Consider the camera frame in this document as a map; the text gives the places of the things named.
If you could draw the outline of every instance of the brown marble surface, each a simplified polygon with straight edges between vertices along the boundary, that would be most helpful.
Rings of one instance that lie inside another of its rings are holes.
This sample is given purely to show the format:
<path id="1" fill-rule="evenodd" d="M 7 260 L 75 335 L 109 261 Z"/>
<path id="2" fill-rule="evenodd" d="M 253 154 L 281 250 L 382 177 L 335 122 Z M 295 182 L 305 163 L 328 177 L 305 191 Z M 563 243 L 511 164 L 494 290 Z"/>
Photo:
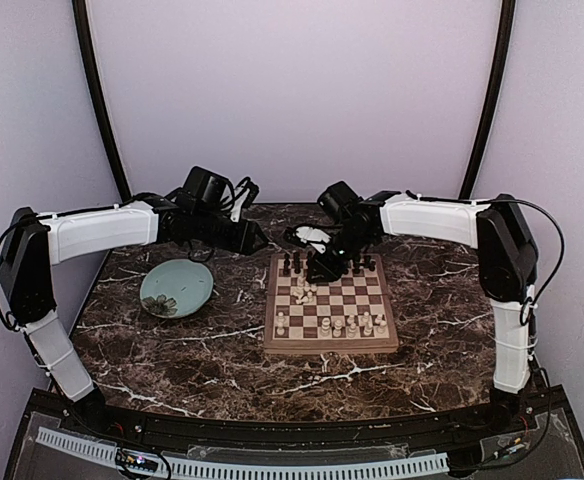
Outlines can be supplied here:
<path id="1" fill-rule="evenodd" d="M 263 353 L 270 256 L 293 248 L 285 227 L 326 222 L 314 205 L 256 205 L 273 240 L 251 257 L 217 252 L 215 287 L 185 319 L 141 309 L 143 276 L 186 258 L 175 245 L 115 250 L 72 339 L 112 405 L 225 420 L 334 421 L 442 411 L 488 400 L 493 320 L 474 252 L 417 237 L 388 238 L 383 257 L 400 339 L 392 354 Z"/>

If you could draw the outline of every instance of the black frame pole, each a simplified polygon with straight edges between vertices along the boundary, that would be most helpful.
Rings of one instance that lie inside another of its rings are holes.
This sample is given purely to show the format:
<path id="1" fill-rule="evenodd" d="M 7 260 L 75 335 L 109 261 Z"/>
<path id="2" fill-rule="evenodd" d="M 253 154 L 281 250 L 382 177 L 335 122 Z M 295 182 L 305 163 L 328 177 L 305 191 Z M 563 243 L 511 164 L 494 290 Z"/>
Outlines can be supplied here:
<path id="1" fill-rule="evenodd" d="M 488 143 L 490 129 L 492 128 L 492 121 L 494 120 L 494 112 L 496 111 L 497 100 L 499 99 L 499 91 L 501 90 L 501 82 L 503 80 L 503 72 L 505 71 L 505 61 L 508 56 L 508 47 L 510 45 L 510 34 L 512 33 L 512 25 L 514 23 L 514 7 L 516 0 L 503 0 L 501 4 L 501 18 L 499 20 L 499 31 L 496 37 L 496 46 L 494 47 L 494 57 L 492 59 L 492 70 L 490 71 L 490 80 L 488 81 L 488 89 L 485 94 L 485 102 L 483 103 L 483 111 L 481 112 L 481 119 L 479 120 L 479 128 L 474 139 L 474 146 L 470 154 L 470 160 L 459 193 L 460 199 L 470 198 L 474 184 L 481 169 L 481 161 L 485 153 L 485 147 Z"/>
<path id="2" fill-rule="evenodd" d="M 105 147 L 105 153 L 110 163 L 116 188 L 119 191 L 121 200 L 125 202 L 132 198 L 132 193 L 125 176 L 125 171 L 123 170 L 119 150 L 114 139 L 114 132 L 110 124 L 110 117 L 105 106 L 105 97 L 101 88 L 101 80 L 99 78 L 96 57 L 94 55 L 94 45 L 92 44 L 92 35 L 90 33 L 87 6 L 85 0 L 72 0 L 72 6 L 74 8 L 74 22 L 79 39 L 79 48 L 81 49 L 81 58 L 83 59 L 83 69 L 85 70 L 85 78 L 87 79 L 90 96 L 92 97 L 94 114 L 96 115 L 96 121 L 101 132 L 101 140 Z"/>

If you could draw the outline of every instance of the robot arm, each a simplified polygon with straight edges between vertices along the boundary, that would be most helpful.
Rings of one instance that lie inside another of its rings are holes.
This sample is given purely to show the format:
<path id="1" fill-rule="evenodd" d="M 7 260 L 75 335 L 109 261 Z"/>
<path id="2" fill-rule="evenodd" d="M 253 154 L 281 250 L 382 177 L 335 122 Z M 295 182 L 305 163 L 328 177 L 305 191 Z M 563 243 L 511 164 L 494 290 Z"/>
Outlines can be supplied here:
<path id="1" fill-rule="evenodd" d="M 476 249 L 481 287 L 494 311 L 494 387 L 509 394 L 523 389 L 535 327 L 521 318 L 528 318 L 534 299 L 538 250 L 516 204 L 431 201 L 400 192 L 363 200 L 344 182 L 329 187 L 318 203 L 338 227 L 334 235 L 308 225 L 286 231 L 288 241 L 317 250 L 308 261 L 309 282 L 337 280 L 362 249 L 384 235 L 418 235 Z"/>
<path id="2" fill-rule="evenodd" d="M 50 267 L 87 253 L 126 245 L 200 240 L 250 255 L 269 242 L 258 224 L 240 218 L 258 194 L 244 179 L 237 193 L 227 179 L 194 167 L 183 187 L 166 197 L 141 194 L 124 206 L 68 214 L 19 209 L 0 255 L 0 284 L 39 365 L 73 402 L 98 394 L 61 324 Z M 226 187 L 231 196 L 224 199 Z"/>

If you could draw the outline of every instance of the wooden chessboard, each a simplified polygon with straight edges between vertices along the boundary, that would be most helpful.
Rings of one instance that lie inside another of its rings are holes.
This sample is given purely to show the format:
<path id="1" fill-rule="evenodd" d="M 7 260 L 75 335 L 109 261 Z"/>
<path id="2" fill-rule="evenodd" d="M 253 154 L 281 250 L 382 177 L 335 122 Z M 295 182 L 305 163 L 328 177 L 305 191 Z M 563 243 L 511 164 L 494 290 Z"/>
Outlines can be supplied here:
<path id="1" fill-rule="evenodd" d="M 268 285 L 268 300 L 265 318 L 264 347 L 266 353 L 309 355 L 327 352 L 337 353 L 391 353 L 396 351 L 399 340 L 392 317 L 383 266 L 379 255 L 371 255 L 376 262 L 374 271 L 361 267 L 359 273 L 352 268 L 340 280 L 329 284 L 317 284 L 315 300 L 312 304 L 298 305 L 291 293 L 297 285 L 297 278 L 307 275 L 306 258 L 302 256 L 302 271 L 294 273 L 293 262 L 290 273 L 284 274 L 282 254 L 272 256 Z M 284 315 L 283 331 L 277 332 L 275 324 L 279 312 Z M 363 333 L 363 315 L 369 312 L 374 319 L 384 315 L 387 328 L 374 327 L 369 336 Z M 321 321 L 330 318 L 332 324 L 337 319 L 346 325 L 346 320 L 354 315 L 358 328 L 354 337 L 346 335 L 347 326 L 340 337 L 320 332 Z"/>

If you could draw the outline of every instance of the black metal frame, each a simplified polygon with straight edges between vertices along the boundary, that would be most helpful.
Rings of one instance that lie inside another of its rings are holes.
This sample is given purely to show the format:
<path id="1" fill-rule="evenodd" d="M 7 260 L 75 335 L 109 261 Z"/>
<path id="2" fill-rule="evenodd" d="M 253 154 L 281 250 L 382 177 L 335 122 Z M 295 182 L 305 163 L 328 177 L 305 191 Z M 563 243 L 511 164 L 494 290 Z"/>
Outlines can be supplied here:
<path id="1" fill-rule="evenodd" d="M 88 18 L 87 6 L 85 0 L 72 0 L 74 7 L 74 22 L 76 24 L 76 33 L 79 39 L 79 47 L 81 49 L 81 58 L 83 59 L 83 69 L 85 70 L 85 78 L 88 82 L 90 90 L 90 97 L 92 97 L 92 107 L 94 108 L 94 115 L 99 125 L 101 132 L 101 140 L 103 147 L 108 157 L 110 170 L 114 176 L 116 188 L 122 201 L 128 201 L 132 198 L 130 186 L 123 170 L 123 163 L 119 150 L 114 139 L 114 132 L 110 123 L 108 109 L 105 104 L 105 97 L 103 96 L 103 89 L 101 87 L 101 80 L 99 78 L 99 69 L 94 56 L 94 45 L 92 44 L 92 35 L 90 33 L 90 21 Z"/>
<path id="2" fill-rule="evenodd" d="M 485 147 L 488 143 L 494 113 L 496 112 L 496 104 L 499 99 L 499 92 L 501 91 L 505 60 L 508 56 L 510 34 L 512 33 L 512 25 L 514 23 L 515 5 L 516 0 L 503 0 L 501 5 L 499 32 L 497 33 L 496 45 L 494 47 L 494 58 L 492 59 L 488 89 L 485 93 L 485 102 L 483 103 L 479 127 L 476 132 L 476 138 L 474 139 L 472 153 L 470 154 L 470 161 L 468 162 L 463 184 L 461 185 L 460 199 L 470 198 L 476 179 L 479 176 L 479 170 L 481 169 L 481 161 L 483 160 Z"/>
<path id="3" fill-rule="evenodd" d="M 572 407 L 561 385 L 552 387 L 551 394 L 553 410 L 562 408 L 566 414 L 584 470 L 584 442 Z M 529 394 L 527 405 L 532 407 L 534 414 L 544 412 L 547 405 L 545 395 L 547 393 Z M 477 446 L 480 440 L 486 437 L 486 432 L 446 431 L 444 426 L 485 407 L 487 405 L 375 420 L 318 423 L 205 420 L 118 407 L 107 407 L 107 412 L 110 418 L 118 422 L 127 432 L 128 440 L 171 452 L 187 453 L 192 447 L 221 447 L 272 452 L 282 450 L 283 452 L 315 451 L 319 453 L 320 451 L 345 450 L 347 453 L 348 449 L 407 444 L 411 452 L 434 449 L 439 453 L 460 455 L 466 452 L 480 454 Z M 72 416 L 64 414 L 66 408 L 66 404 L 58 395 L 33 389 L 12 445 L 4 480 L 12 478 L 32 412 L 40 412 L 61 419 L 61 428 L 90 434 L 77 424 Z M 534 414 L 524 414 L 530 428 L 537 428 Z M 517 421 L 510 426 L 508 432 L 522 429 L 522 423 Z"/>
<path id="4" fill-rule="evenodd" d="M 94 44 L 92 43 L 92 35 L 90 33 L 87 6 L 85 0 L 72 0 L 72 4 L 74 6 L 74 20 L 76 23 L 79 46 L 81 48 L 81 56 L 83 58 L 83 68 L 85 69 L 85 77 L 90 89 L 90 96 L 92 97 L 92 107 L 94 108 L 94 114 L 96 115 L 99 130 L 101 132 L 103 146 L 105 147 L 110 169 L 112 170 L 114 181 L 119 190 L 119 195 L 121 196 L 121 200 L 126 201 L 131 198 L 132 194 L 123 169 L 112 125 L 110 123 L 105 98 L 103 96 L 96 57 L 94 55 Z M 465 172 L 459 198 L 469 198 L 470 195 L 472 195 L 472 190 L 474 189 L 481 168 L 481 161 L 485 152 L 490 129 L 492 127 L 492 121 L 494 119 L 494 113 L 496 111 L 497 100 L 499 98 L 503 72 L 505 71 L 505 60 L 507 58 L 508 47 L 510 44 L 512 24 L 514 23 L 515 4 L 516 0 L 502 0 L 501 18 L 499 21 L 494 57 L 492 59 L 490 79 L 488 81 L 485 102 L 483 104 L 474 146 L 472 147 L 472 153 Z"/>

